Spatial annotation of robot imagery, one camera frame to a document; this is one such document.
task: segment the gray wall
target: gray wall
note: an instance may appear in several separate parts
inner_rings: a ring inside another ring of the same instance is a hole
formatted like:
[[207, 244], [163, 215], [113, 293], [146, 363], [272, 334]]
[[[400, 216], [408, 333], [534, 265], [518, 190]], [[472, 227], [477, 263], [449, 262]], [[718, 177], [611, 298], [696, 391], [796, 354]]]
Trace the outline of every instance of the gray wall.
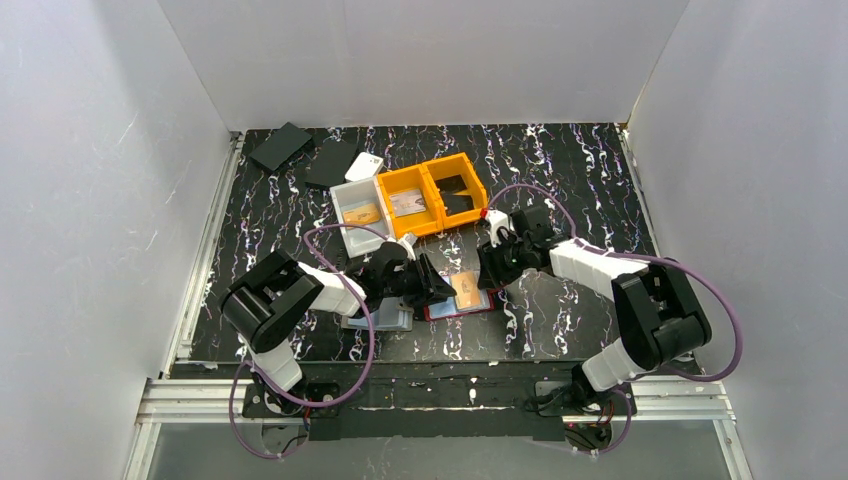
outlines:
[[231, 130], [626, 121], [688, 0], [160, 0]]
[[0, 477], [115, 479], [229, 136], [155, 0], [0, 2]]
[[[693, 0], [631, 122], [663, 253], [742, 315], [727, 388], [758, 478], [848, 467], [846, 45], [845, 2]], [[715, 371], [732, 342], [710, 313]]]

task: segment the black marble table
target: black marble table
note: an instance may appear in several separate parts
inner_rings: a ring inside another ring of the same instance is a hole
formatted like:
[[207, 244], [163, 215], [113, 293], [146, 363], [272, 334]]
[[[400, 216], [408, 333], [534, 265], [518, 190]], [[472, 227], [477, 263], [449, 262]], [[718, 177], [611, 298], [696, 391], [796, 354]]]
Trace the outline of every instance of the black marble table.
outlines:
[[[612, 124], [455, 125], [309, 129], [315, 145], [333, 138], [357, 143], [362, 151], [398, 169], [465, 152], [490, 198], [506, 185], [549, 188], [577, 221], [580, 235], [617, 251], [654, 253], [639, 201]], [[246, 134], [243, 154], [270, 135]], [[282, 248], [317, 265], [300, 236], [336, 223], [329, 193], [310, 190], [303, 180], [317, 150], [293, 159], [288, 169], [268, 175], [242, 155], [226, 218], [209, 273], [206, 297], [194, 333], [191, 358], [236, 362], [240, 344], [217, 310], [219, 295], [270, 251]], [[511, 191], [497, 206], [510, 212], [538, 204], [539, 195]], [[565, 224], [551, 212], [555, 226]], [[317, 236], [330, 251], [342, 246], [338, 232]], [[443, 274], [478, 268], [476, 246], [486, 231], [466, 225], [424, 237], [416, 244]], [[379, 361], [582, 359], [614, 341], [618, 332], [611, 302], [592, 290], [536, 272], [502, 292], [499, 308], [456, 319], [416, 321], [411, 332], [378, 333]], [[304, 361], [362, 360], [367, 332], [341, 329], [340, 319], [310, 312], [292, 335]]]

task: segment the metal frame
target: metal frame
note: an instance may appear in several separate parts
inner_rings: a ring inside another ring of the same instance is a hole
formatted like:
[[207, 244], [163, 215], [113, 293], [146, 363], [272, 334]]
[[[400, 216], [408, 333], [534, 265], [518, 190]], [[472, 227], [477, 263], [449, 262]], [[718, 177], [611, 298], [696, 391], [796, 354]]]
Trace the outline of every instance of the metal frame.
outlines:
[[176, 334], [171, 339], [171, 346], [166, 357], [167, 364], [162, 367], [164, 378], [170, 376], [171, 367], [174, 363], [180, 359], [187, 359], [191, 353], [194, 327], [197, 326], [197, 316], [200, 312], [200, 306], [203, 303], [203, 292], [206, 289], [209, 271], [212, 268], [212, 261], [215, 258], [218, 235], [220, 235], [221, 227], [224, 224], [224, 215], [227, 211], [227, 201], [230, 198], [230, 192], [233, 188], [236, 168], [241, 161], [244, 137], [245, 134], [240, 133], [238, 138], [233, 141], [230, 156], [224, 164], [221, 178], [218, 180], [218, 186], [215, 189], [212, 207], [209, 211], [209, 216], [206, 218], [206, 225], [203, 227], [200, 247], [197, 257], [194, 260], [188, 288], [186, 288], [186, 294], [180, 308], [182, 316], [177, 325]]
[[[659, 254], [657, 238], [648, 213], [636, 168], [633, 152], [627, 142], [627, 132], [616, 126], [621, 140], [627, 167], [636, 187], [636, 194], [648, 233]], [[227, 423], [232, 380], [174, 380], [170, 379], [171, 367], [188, 358], [192, 337], [201, 305], [201, 298], [214, 258], [217, 238], [223, 225], [236, 167], [238, 166], [245, 134], [233, 143], [232, 153], [224, 166], [215, 191], [213, 204], [195, 260], [181, 309], [182, 317], [171, 342], [164, 365], [163, 379], [150, 381], [145, 388], [136, 421], [136, 432], [132, 452], [124, 474], [126, 480], [147, 478], [163, 423]], [[235, 421], [238, 423], [299, 424], [300, 419], [246, 419], [238, 415], [244, 401], [246, 381], [236, 388], [234, 397]], [[739, 436], [736, 432], [736, 416], [727, 392], [721, 382], [696, 383], [673, 376], [648, 376], [632, 384], [638, 413], [634, 421], [680, 421], [712, 420], [716, 435], [724, 454], [725, 463], [733, 480], [752, 478]], [[624, 421], [615, 417], [616, 422]], [[565, 423], [592, 422], [587, 416], [565, 416]]]

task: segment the white box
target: white box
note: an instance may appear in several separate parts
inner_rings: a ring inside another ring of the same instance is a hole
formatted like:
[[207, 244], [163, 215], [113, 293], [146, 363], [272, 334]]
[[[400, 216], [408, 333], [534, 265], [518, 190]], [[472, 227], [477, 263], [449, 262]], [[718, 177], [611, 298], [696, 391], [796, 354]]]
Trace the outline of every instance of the white box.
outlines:
[[356, 156], [356, 160], [350, 165], [345, 173], [345, 180], [356, 182], [373, 177], [383, 169], [383, 158], [370, 153], [362, 152]]
[[[380, 195], [380, 185], [377, 177], [366, 178], [357, 182], [343, 183], [330, 188], [330, 197], [333, 199], [333, 207], [336, 209], [336, 218], [339, 223], [344, 223], [344, 212], [352, 210], [369, 203], [377, 205], [380, 212], [380, 220], [366, 227], [390, 237], [392, 235], [392, 220], [389, 218], [389, 210], [386, 202]], [[353, 258], [380, 248], [383, 239], [371, 232], [359, 228], [341, 228], [342, 239], [345, 242], [347, 254]]]

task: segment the black box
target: black box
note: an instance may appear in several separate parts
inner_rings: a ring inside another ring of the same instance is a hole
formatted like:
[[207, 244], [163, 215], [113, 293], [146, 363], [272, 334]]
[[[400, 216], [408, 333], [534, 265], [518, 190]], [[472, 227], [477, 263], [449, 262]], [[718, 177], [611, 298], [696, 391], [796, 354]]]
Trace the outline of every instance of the black box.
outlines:
[[272, 174], [310, 142], [312, 135], [292, 123], [286, 123], [247, 156], [256, 166]]
[[306, 174], [306, 186], [329, 190], [330, 187], [343, 184], [344, 175], [358, 154], [357, 145], [327, 140]]

